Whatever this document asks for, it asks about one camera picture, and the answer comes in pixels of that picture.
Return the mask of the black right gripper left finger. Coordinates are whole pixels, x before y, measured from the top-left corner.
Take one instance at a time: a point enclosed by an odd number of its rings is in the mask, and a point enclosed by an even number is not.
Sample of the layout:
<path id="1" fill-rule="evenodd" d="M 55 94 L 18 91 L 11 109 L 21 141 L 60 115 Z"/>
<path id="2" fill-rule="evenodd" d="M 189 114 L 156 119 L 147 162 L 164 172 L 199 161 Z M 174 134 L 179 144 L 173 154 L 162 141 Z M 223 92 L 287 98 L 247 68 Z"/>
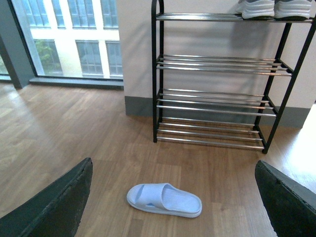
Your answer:
<path id="1" fill-rule="evenodd" d="M 85 158 L 0 219 L 2 237 L 73 237 L 90 194 L 91 158 Z"/>

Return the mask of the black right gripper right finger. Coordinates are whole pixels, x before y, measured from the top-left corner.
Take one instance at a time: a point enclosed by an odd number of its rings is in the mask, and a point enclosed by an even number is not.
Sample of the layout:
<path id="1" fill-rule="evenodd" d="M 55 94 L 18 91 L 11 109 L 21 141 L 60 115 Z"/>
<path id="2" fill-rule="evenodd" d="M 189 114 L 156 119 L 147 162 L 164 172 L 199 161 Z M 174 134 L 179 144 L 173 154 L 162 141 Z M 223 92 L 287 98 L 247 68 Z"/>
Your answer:
<path id="1" fill-rule="evenodd" d="M 263 160 L 255 167 L 263 205 L 278 237 L 316 235 L 316 194 Z"/>

